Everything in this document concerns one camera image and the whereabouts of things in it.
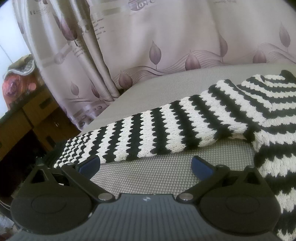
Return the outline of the black white striped knit sweater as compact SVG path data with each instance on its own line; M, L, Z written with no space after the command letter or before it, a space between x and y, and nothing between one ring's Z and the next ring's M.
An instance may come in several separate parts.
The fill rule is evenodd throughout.
M220 80L201 94L144 111L69 139L54 168L92 155L102 163L178 153L239 138L281 209L275 234L295 240L295 76L254 75L239 85Z

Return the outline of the brown wooden cabinet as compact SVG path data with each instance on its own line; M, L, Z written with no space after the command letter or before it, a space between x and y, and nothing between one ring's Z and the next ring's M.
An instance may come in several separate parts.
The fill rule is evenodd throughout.
M1 198L27 178L37 158L79 134L45 86L1 118Z

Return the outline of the grey woven bed mat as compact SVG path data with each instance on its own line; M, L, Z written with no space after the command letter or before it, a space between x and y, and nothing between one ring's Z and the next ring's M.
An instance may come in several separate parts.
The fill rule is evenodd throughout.
M145 80L126 91L82 132L87 133L127 116L199 94L222 79L240 84L256 74L278 75L282 70L295 73L295 65L219 66ZM212 165L223 164L232 170L243 170L245 166L253 164L254 151L252 145L243 140L227 138L192 151L103 164L92 181L114 195L177 195L198 182L191 170L191 160L196 155Z

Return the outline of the red floral folded blanket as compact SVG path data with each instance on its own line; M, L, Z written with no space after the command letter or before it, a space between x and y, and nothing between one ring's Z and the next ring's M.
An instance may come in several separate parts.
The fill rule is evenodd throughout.
M2 93L8 110L44 85L44 80L31 54L11 64L2 84Z

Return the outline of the pink leaf-print curtain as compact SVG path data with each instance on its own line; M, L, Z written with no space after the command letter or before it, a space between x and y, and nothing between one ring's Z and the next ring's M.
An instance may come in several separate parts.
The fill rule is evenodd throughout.
M295 64L295 1L13 1L41 77L84 129L138 82Z

